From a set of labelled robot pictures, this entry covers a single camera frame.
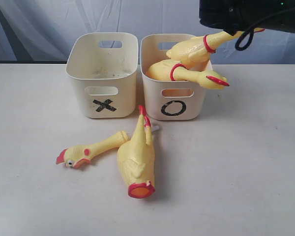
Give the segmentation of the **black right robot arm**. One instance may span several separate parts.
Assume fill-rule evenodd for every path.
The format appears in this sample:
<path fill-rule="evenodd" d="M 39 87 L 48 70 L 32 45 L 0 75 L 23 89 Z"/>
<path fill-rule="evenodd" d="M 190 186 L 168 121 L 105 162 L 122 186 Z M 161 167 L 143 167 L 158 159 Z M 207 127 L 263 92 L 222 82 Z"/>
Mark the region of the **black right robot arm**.
<path fill-rule="evenodd" d="M 199 18 L 206 27 L 234 33 L 292 8 L 295 8 L 295 0 L 201 0 Z M 258 27 L 295 33 L 295 12 L 278 15 Z"/>

